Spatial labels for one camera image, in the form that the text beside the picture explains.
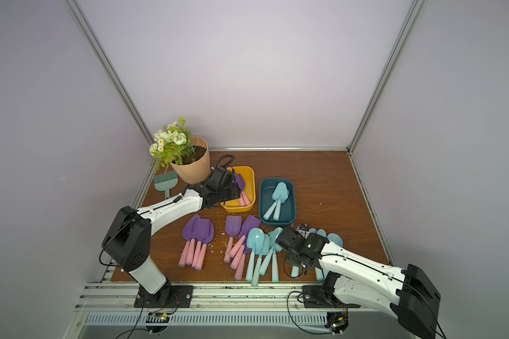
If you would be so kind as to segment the beige flower pot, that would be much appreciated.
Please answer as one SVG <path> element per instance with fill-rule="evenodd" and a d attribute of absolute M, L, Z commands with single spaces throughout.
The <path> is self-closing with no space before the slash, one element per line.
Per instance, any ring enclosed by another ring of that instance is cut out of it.
<path fill-rule="evenodd" d="M 197 161 L 188 165 L 176 165 L 171 163 L 171 167 L 185 183 L 196 184 L 208 178 L 212 169 L 207 142 L 203 138 L 197 136 L 192 136 L 191 141 L 193 141 L 196 146 L 202 147 L 204 154 L 200 155 Z"/>

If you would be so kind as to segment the aluminium front rail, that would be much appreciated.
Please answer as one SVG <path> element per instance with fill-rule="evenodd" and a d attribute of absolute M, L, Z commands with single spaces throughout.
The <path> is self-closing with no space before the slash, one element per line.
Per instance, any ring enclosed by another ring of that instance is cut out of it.
<path fill-rule="evenodd" d="M 192 302 L 186 311 L 279 311 L 285 301 L 294 307 L 303 305 L 290 292 L 302 292 L 304 285 L 321 285 L 316 282 L 262 282 L 252 287 L 247 282 L 179 282 L 175 285 L 193 285 Z M 136 282 L 95 282 L 82 290 L 74 310 L 76 312 L 130 312 L 140 309 L 155 311 L 158 308 L 135 308 L 139 284 Z"/>

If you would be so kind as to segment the teal round shovel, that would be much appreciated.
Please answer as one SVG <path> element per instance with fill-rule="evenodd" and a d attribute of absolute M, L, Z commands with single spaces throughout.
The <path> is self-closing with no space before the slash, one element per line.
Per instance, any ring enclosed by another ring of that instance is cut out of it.
<path fill-rule="evenodd" d="M 288 199 L 286 184 L 284 182 L 278 183 L 271 197 L 274 203 L 267 209 L 266 213 L 263 215 L 263 219 L 269 220 L 269 218 L 273 216 L 273 220 L 277 221 L 280 219 L 281 205 Z"/>

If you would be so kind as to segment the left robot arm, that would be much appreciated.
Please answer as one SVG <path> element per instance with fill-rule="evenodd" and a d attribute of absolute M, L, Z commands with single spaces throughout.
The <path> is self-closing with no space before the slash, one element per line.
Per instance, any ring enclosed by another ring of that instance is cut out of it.
<path fill-rule="evenodd" d="M 182 193 L 160 203 L 121 208 L 102 243 L 102 251 L 138 282 L 150 297 L 169 298 L 171 282 L 150 257 L 151 238 L 172 222 L 240 197 L 233 169 L 216 166 L 208 178 L 188 184 Z"/>

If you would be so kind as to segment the purple pointed shovel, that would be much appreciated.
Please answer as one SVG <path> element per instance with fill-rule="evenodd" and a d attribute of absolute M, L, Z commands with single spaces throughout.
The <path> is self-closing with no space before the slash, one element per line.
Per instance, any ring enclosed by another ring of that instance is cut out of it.
<path fill-rule="evenodd" d="M 240 195 L 240 198 L 238 199 L 238 201 L 239 201 L 240 206 L 246 206 L 246 203 L 245 203 L 242 195 Z"/>

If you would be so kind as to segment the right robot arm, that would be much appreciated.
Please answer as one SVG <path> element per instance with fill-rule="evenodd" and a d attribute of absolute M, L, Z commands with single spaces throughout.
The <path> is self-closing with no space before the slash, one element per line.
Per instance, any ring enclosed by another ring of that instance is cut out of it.
<path fill-rule="evenodd" d="M 358 305 L 383 312 L 418 338 L 445 337 L 438 322 L 441 294 L 418 266 L 389 266 L 362 257 L 316 233 L 287 228 L 277 236 L 285 262 L 327 272 L 322 284 L 303 287 L 306 305 L 345 310 Z"/>

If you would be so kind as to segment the dark teal storage box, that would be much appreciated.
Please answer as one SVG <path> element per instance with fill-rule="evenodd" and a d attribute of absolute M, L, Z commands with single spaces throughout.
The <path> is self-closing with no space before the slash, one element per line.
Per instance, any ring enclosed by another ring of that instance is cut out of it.
<path fill-rule="evenodd" d="M 288 227 L 294 223 L 297 208 L 294 184 L 290 179 L 263 179 L 260 184 L 259 214 L 268 227 Z"/>

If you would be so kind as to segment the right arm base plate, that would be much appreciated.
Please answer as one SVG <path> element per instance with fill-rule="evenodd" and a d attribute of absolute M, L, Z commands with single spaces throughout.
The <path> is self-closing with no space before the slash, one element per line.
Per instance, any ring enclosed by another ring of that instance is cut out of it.
<path fill-rule="evenodd" d="M 334 294 L 334 288 L 323 287 L 322 285 L 304 285 L 302 286 L 303 303 L 306 308 L 353 308 L 358 309 L 361 306 L 357 304 L 345 304 L 341 302 Z"/>

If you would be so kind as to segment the yellow storage box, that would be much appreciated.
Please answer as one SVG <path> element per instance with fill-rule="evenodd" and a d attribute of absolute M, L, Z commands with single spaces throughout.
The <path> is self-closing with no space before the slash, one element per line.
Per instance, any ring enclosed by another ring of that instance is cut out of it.
<path fill-rule="evenodd" d="M 256 185 L 254 170 L 248 166 L 232 167 L 236 174 L 236 183 L 240 188 L 240 197 L 236 200 L 222 203 L 221 206 L 229 213 L 243 213 L 251 210 L 256 200 Z"/>

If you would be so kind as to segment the purple shovel far left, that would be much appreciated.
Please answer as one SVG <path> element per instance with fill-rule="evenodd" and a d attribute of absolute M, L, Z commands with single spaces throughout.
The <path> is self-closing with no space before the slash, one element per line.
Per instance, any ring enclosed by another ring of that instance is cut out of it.
<path fill-rule="evenodd" d="M 185 247 L 182 251 L 180 260 L 178 262 L 179 267 L 185 267 L 186 265 L 191 265 L 194 258 L 195 252 L 195 236 L 194 236 L 194 226 L 197 220 L 201 217 L 196 214 L 194 215 L 185 225 L 182 231 L 182 236 L 186 241 Z"/>

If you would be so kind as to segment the artificial flower plant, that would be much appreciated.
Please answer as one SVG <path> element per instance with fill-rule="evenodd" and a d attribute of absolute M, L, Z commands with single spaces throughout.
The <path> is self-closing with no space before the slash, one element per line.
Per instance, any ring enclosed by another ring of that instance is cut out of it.
<path fill-rule="evenodd" d="M 149 152 L 157 168 L 167 170 L 170 164 L 187 165 L 198 160 L 196 144 L 191 136 L 191 129 L 183 117 L 154 133 Z"/>

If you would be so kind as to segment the green small brush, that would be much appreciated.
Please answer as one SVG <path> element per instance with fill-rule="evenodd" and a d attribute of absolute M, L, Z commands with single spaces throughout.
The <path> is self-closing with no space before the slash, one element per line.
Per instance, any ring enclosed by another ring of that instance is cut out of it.
<path fill-rule="evenodd" d="M 179 177 L 175 171 L 158 174 L 154 177 L 154 187 L 158 192 L 163 192 L 165 198 L 171 197 L 171 189 L 178 185 Z"/>

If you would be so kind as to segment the purple square shovel pink handle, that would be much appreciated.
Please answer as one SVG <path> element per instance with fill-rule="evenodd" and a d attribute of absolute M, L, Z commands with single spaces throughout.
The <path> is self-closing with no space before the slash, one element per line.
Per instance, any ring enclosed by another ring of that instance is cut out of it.
<path fill-rule="evenodd" d="M 247 194 L 245 193 L 246 183 L 245 183 L 242 175 L 236 174 L 236 184 L 240 188 L 240 195 L 243 196 L 246 206 L 249 206 L 251 204 L 251 202 L 250 202 L 250 199 L 247 197 Z"/>

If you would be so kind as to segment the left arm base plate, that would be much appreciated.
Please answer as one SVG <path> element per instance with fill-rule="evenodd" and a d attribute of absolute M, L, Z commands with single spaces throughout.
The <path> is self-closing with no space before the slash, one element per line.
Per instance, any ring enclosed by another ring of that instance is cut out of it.
<path fill-rule="evenodd" d="M 140 287 L 134 301 L 135 308 L 189 308 L 192 302 L 193 285 L 164 285 L 155 294 Z"/>

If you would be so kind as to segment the left circuit board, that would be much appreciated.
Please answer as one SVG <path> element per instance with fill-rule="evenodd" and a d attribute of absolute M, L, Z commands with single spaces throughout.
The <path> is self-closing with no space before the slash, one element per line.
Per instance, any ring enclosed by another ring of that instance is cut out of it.
<path fill-rule="evenodd" d="M 171 317 L 169 314 L 162 312 L 150 312 L 145 320 L 145 326 L 150 336 L 159 336 L 168 328 L 170 322 Z"/>

